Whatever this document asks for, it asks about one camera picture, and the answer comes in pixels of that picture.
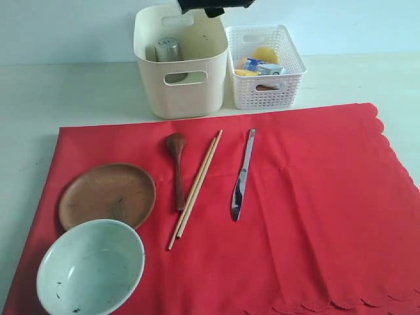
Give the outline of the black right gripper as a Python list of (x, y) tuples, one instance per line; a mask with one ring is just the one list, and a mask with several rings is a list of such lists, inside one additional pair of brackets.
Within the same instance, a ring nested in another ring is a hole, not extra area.
[(190, 10), (205, 9), (208, 18), (216, 18), (224, 14), (224, 8), (248, 8), (254, 2), (255, 0), (225, 0), (222, 4), (223, 7), (208, 7), (208, 0), (177, 0), (182, 14), (186, 14)]

